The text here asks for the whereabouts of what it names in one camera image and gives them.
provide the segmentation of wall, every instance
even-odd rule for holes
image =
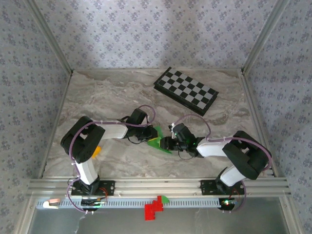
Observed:
[[[0,233],[38,175],[67,75],[19,0],[0,1]]]
[[[291,0],[248,74],[307,233],[312,233],[311,29],[311,1]]]
[[[74,69],[241,67],[275,0],[36,0]]]

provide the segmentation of checkered board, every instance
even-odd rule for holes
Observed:
[[[204,116],[219,92],[169,67],[154,83],[164,95]]]

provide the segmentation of red block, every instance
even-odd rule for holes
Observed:
[[[144,212],[145,212],[145,221],[155,220],[155,211],[152,204],[145,204]]]
[[[159,203],[158,201],[153,201],[153,209],[154,211],[164,211],[162,203]]]
[[[157,196],[157,201],[158,201],[159,203],[162,203],[162,201],[161,201],[161,196]]]

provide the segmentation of green object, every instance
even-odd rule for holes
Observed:
[[[169,199],[166,196],[161,196],[161,203],[169,203]]]
[[[156,126],[156,127],[154,127],[156,130],[157,130],[157,132],[158,132],[158,137],[157,138],[155,138],[154,140],[149,140],[148,142],[147,142],[147,144],[149,145],[149,146],[152,146],[152,147],[154,147],[154,148],[156,148],[156,149],[159,149],[159,150],[161,150],[161,151],[163,151],[163,152],[166,152],[166,153],[168,153],[168,154],[172,154],[170,151],[168,151],[168,150],[164,150],[164,149],[161,149],[161,147],[160,147],[160,140],[164,137],[164,135],[162,134],[162,131],[161,131],[161,128],[160,128],[160,126]]]

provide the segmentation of marble surface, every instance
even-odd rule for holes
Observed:
[[[236,73],[216,70],[180,71],[219,91],[217,99],[204,116],[211,126],[212,138],[227,137],[238,130],[244,130],[255,137],[254,125]],[[74,72],[44,176],[76,175],[68,155],[59,143],[83,115],[93,120],[122,118],[130,115],[136,107],[148,104],[156,110],[154,125],[160,125],[164,135],[169,136],[167,126],[193,112],[153,89],[154,81],[163,72],[163,69]],[[152,114],[148,108],[144,111]],[[206,125],[198,118],[189,117],[183,123],[197,137],[207,134]],[[126,139],[102,140],[99,145],[102,151],[93,163],[101,177],[217,176],[222,169],[232,165],[227,158],[216,156],[181,160],[177,152],[167,154],[146,143],[134,145]],[[185,152],[181,156],[189,157]]]

